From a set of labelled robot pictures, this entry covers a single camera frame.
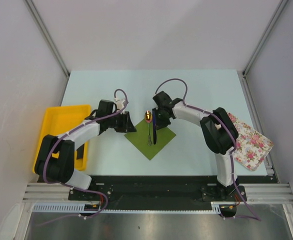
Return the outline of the iridescent blue knife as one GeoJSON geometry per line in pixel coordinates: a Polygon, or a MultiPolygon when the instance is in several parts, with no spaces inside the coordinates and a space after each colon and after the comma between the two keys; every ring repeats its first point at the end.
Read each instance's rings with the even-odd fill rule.
{"type": "Polygon", "coordinates": [[[153,144],[156,145],[157,144],[157,122],[156,122],[156,118],[157,118],[157,109],[153,108],[152,109],[152,131],[153,131],[153,144]]]}

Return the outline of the green paper napkin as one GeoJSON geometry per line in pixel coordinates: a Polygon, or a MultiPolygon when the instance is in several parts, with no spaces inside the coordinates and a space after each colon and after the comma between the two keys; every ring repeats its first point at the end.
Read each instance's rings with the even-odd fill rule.
{"type": "Polygon", "coordinates": [[[136,126],[136,132],[128,132],[125,138],[148,160],[152,160],[176,134],[168,127],[156,131],[156,143],[153,140],[153,125],[144,119],[136,126]]]}

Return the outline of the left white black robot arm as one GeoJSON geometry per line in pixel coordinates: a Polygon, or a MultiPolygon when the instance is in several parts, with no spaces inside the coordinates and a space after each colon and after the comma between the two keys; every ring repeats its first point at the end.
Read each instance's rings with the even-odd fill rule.
{"type": "Polygon", "coordinates": [[[98,108],[93,110],[78,126],[60,135],[44,136],[34,172],[43,179],[58,182],[79,189],[86,200],[93,199],[97,187],[91,184],[92,178],[75,168],[76,151],[90,139],[101,135],[108,129],[117,133],[135,133],[130,112],[125,111],[128,100],[125,98],[101,100],[98,108]]]}

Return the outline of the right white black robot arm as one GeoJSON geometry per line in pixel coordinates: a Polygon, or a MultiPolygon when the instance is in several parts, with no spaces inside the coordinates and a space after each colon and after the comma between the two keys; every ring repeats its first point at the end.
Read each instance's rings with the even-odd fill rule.
{"type": "Polygon", "coordinates": [[[181,98],[171,97],[161,91],[152,98],[156,107],[152,109],[153,143],[157,143],[157,133],[171,124],[170,120],[179,119],[199,126],[207,147],[215,153],[217,165],[217,195],[223,201],[235,195],[232,186],[237,180],[233,155],[237,147],[239,133],[226,110],[219,107],[213,112],[200,110],[187,105],[181,98]]]}

